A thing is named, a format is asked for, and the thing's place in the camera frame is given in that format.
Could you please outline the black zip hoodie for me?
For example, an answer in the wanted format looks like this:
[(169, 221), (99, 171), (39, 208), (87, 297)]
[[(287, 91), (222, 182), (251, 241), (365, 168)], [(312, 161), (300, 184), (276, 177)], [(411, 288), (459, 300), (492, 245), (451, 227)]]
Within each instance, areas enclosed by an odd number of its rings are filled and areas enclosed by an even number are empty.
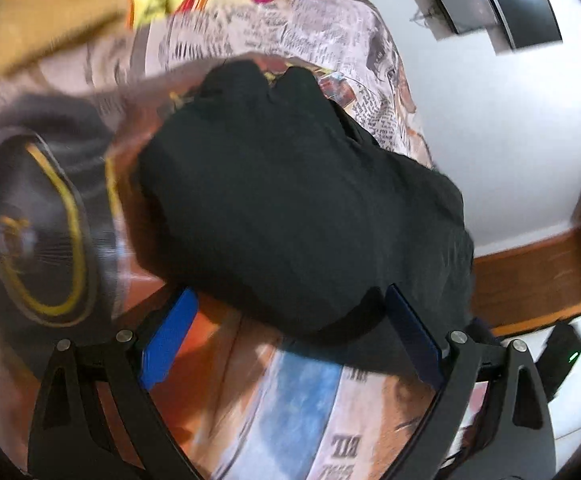
[(381, 148), (308, 70), (213, 68), (136, 174), (164, 273), (276, 328), (288, 352), (403, 373), (390, 286), (439, 334), (470, 321), (461, 192)]

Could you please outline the wooden wardrobe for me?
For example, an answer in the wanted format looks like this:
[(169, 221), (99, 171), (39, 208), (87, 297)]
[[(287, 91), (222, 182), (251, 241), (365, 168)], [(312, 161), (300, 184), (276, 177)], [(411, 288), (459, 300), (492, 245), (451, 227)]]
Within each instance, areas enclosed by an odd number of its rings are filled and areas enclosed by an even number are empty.
[(566, 233), (475, 260), (473, 314), (497, 336), (581, 314), (581, 200)]

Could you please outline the newspaper car print bedsheet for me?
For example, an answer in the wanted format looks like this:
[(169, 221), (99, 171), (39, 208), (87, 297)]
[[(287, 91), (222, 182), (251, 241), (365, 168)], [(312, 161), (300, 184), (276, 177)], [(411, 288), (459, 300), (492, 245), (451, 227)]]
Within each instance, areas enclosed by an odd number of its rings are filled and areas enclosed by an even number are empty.
[(0, 479), (445, 479), (473, 240), (367, 0), (0, 78)]

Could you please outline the large black wall television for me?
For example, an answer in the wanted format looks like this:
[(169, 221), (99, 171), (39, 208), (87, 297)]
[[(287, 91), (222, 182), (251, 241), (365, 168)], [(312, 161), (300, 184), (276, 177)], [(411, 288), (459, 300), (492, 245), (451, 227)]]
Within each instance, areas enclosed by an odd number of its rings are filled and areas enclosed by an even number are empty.
[(549, 0), (491, 0), (513, 50), (563, 40)]

